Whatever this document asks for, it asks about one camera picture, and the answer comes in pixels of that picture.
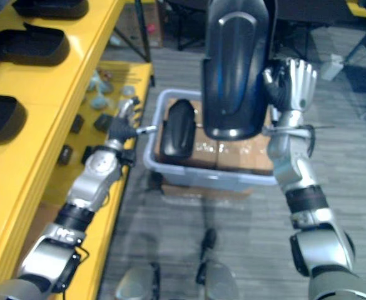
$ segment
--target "floor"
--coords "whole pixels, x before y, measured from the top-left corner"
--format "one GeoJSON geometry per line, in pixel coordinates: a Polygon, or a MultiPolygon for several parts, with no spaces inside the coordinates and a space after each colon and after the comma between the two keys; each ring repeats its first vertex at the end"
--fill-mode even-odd
{"type": "MultiPolygon", "coordinates": [[[[344,56],[362,34],[337,27],[317,29],[312,32],[310,60],[320,67],[330,53],[344,56]]],[[[162,90],[200,88],[202,51],[197,47],[178,52],[171,43],[152,49],[156,87],[149,90],[143,124],[151,122],[162,90]]],[[[109,47],[103,58],[135,56],[109,47]]],[[[361,51],[353,63],[366,67],[366,52],[361,51]]],[[[341,72],[332,82],[318,80],[306,120],[333,126],[317,131],[312,162],[330,206],[357,247],[355,272],[366,280],[366,120],[358,118],[365,109],[366,92],[354,92],[347,74],[341,72]]],[[[288,242],[293,229],[277,186],[253,186],[245,201],[170,201],[159,191],[148,190],[149,172],[142,162],[146,142],[147,137],[139,138],[138,161],[118,214],[99,300],[114,299],[114,289],[128,268],[148,261],[160,263],[161,299],[197,299],[200,289],[194,279],[210,219],[218,230],[216,254],[235,273],[242,299],[307,298],[308,279],[294,268],[288,242]]]]}

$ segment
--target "small black item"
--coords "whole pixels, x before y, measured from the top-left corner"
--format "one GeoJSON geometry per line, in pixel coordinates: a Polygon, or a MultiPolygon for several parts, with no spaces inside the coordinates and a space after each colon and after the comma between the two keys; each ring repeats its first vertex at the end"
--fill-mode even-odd
{"type": "Polygon", "coordinates": [[[81,127],[83,127],[83,124],[84,124],[84,118],[80,114],[77,114],[71,125],[70,132],[79,133],[81,130],[81,127]]]}
{"type": "Polygon", "coordinates": [[[94,215],[93,211],[66,203],[58,212],[54,222],[66,228],[85,231],[94,215]]]}
{"type": "Polygon", "coordinates": [[[69,145],[63,145],[62,151],[58,157],[58,164],[63,166],[67,165],[70,161],[71,154],[73,153],[73,148],[69,145]]]}
{"type": "Polygon", "coordinates": [[[62,30],[23,24],[25,31],[0,31],[0,61],[55,66],[66,59],[70,47],[62,30]]]}
{"type": "Polygon", "coordinates": [[[195,112],[191,103],[180,99],[169,109],[163,124],[160,153],[166,159],[185,159],[192,155],[195,137],[195,112]]]}
{"type": "Polygon", "coordinates": [[[0,144],[18,135],[27,120],[27,111],[16,98],[0,96],[0,144]]]}
{"type": "Polygon", "coordinates": [[[328,208],[326,196],[320,186],[294,189],[285,193],[292,214],[311,209],[328,208]]]}
{"type": "Polygon", "coordinates": [[[112,123],[113,116],[110,114],[101,114],[97,120],[94,122],[94,127],[103,133],[107,133],[112,123]]]}
{"type": "Polygon", "coordinates": [[[81,158],[81,163],[85,164],[85,162],[87,161],[87,159],[90,157],[90,155],[94,152],[94,148],[92,146],[86,146],[84,153],[83,153],[83,157],[81,158]]]}
{"type": "Polygon", "coordinates": [[[88,12],[88,0],[17,0],[12,6],[24,17],[78,19],[88,12]]]}

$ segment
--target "black joint band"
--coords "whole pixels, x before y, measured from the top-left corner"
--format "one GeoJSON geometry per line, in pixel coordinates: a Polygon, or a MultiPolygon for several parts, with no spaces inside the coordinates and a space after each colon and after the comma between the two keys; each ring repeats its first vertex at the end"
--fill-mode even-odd
{"type": "Polygon", "coordinates": [[[312,277],[316,278],[317,276],[319,276],[323,273],[326,273],[326,272],[344,272],[344,273],[349,273],[354,276],[357,276],[353,272],[351,272],[350,270],[348,270],[347,268],[345,268],[343,266],[340,266],[338,264],[329,264],[329,265],[314,267],[312,269],[312,277]]]}
{"type": "Polygon", "coordinates": [[[55,223],[84,232],[91,223],[94,214],[88,209],[66,203],[58,213],[55,223]]]}
{"type": "Polygon", "coordinates": [[[326,196],[320,186],[309,186],[296,189],[285,194],[291,213],[308,211],[311,209],[328,208],[326,196]]]}
{"type": "Polygon", "coordinates": [[[41,291],[41,293],[45,293],[51,286],[51,282],[48,279],[35,274],[24,274],[19,276],[19,279],[31,282],[41,291]]]}

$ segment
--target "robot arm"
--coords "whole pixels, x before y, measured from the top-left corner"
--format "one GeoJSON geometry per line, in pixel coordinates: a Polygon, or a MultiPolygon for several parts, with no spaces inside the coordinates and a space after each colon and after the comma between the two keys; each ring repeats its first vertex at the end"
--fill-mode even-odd
{"type": "Polygon", "coordinates": [[[317,73],[305,61],[287,59],[267,68],[263,79],[281,114],[275,127],[264,130],[271,135],[268,155],[298,230],[290,243],[298,272],[310,277],[309,300],[366,299],[366,285],[353,273],[352,241],[329,208],[309,160],[314,137],[303,113],[312,102],[317,73]]]}
{"type": "Polygon", "coordinates": [[[0,284],[0,300],[44,300],[64,292],[82,263],[76,248],[85,230],[101,208],[111,185],[121,177],[121,168],[133,164],[132,150],[123,149],[129,138],[154,128],[134,129],[129,124],[137,98],[127,100],[109,128],[108,140],[94,148],[85,169],[70,188],[66,204],[48,224],[24,259],[18,278],[0,284]]]}

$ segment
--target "black wire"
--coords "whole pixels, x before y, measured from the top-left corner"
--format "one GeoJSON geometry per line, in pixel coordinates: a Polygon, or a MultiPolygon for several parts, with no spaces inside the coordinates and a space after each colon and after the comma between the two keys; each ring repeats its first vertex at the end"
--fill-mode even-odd
{"type": "Polygon", "coordinates": [[[311,157],[313,154],[313,150],[315,149],[315,143],[316,143],[315,128],[310,124],[300,126],[299,128],[306,129],[310,133],[310,142],[309,142],[307,152],[308,152],[308,157],[311,157]]]}
{"type": "Polygon", "coordinates": [[[85,250],[84,248],[82,248],[82,247],[77,246],[77,248],[82,250],[82,252],[84,252],[86,254],[86,256],[82,260],[80,260],[80,263],[79,263],[79,265],[80,265],[89,258],[89,252],[87,250],[85,250]]]}

